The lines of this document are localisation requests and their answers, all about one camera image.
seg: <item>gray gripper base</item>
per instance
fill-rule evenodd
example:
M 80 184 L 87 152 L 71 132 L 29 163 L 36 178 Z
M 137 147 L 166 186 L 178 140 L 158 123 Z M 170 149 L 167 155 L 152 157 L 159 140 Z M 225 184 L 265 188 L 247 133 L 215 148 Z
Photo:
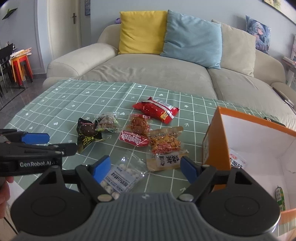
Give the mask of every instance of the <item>gray gripper base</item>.
M 171 193 L 127 193 L 100 203 L 75 230 L 58 236 L 37 237 L 21 232 L 13 241 L 276 241 L 272 234 L 235 237 L 210 226 L 193 203 Z

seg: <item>black chair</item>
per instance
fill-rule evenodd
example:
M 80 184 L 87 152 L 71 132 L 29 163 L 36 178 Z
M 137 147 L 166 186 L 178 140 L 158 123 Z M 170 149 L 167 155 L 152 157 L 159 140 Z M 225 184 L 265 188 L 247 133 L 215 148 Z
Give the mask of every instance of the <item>black chair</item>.
M 12 76 L 12 66 L 9 63 L 10 55 L 12 54 L 13 51 L 13 44 L 8 45 L 7 47 L 0 49 L 0 71 L 4 83 L 4 87 L 6 90 L 6 93 L 8 93 L 6 82 L 5 82 L 5 77 L 8 79 L 8 84 L 9 86 L 10 83 L 13 81 L 13 76 Z M 0 96 L 1 94 L 2 87 L 1 87 L 1 82 L 0 82 Z

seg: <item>finger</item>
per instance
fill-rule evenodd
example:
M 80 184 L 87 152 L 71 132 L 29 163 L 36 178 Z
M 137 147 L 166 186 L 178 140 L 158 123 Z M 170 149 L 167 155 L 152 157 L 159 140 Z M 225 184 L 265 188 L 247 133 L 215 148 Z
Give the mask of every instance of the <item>finger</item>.
M 4 195 L 0 195 L 0 204 L 4 203 L 5 200 L 5 196 Z
M 6 209 L 6 202 L 0 204 L 0 219 L 4 218 Z
M 6 201 L 10 198 L 10 190 L 7 182 L 0 189 L 0 196 L 4 196 Z
M 6 177 L 6 181 L 8 181 L 9 183 L 13 183 L 14 178 L 13 177 Z

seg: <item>beige sofa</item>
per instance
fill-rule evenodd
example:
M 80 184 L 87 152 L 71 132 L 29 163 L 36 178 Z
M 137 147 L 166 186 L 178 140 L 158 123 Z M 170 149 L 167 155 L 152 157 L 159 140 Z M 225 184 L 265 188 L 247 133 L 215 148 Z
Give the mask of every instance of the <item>beige sofa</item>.
M 223 100 L 278 117 L 296 130 L 296 115 L 273 91 L 284 92 L 296 104 L 296 92 L 285 82 L 282 64 L 256 50 L 254 78 L 228 69 L 206 69 L 183 60 L 152 54 L 118 55 L 120 25 L 110 25 L 98 43 L 52 61 L 44 89 L 58 80 L 75 78 L 107 82 L 136 82 Z

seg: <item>blue gripper pad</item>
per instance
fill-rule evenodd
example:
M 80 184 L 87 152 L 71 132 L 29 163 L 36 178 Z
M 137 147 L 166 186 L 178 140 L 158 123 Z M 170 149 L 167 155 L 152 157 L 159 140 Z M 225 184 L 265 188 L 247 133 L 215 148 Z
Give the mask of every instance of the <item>blue gripper pad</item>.
M 187 157 L 182 157 L 180 161 L 180 168 L 187 180 L 192 184 L 198 177 L 196 168 L 186 160 Z
M 21 142 L 25 144 L 46 144 L 49 142 L 49 135 L 47 133 L 26 133 L 22 136 Z
M 110 157 L 107 155 L 103 156 L 95 164 L 92 165 L 92 168 L 92 176 L 98 183 L 101 183 L 101 181 L 103 181 L 103 179 L 106 177 L 107 173 L 111 169 Z

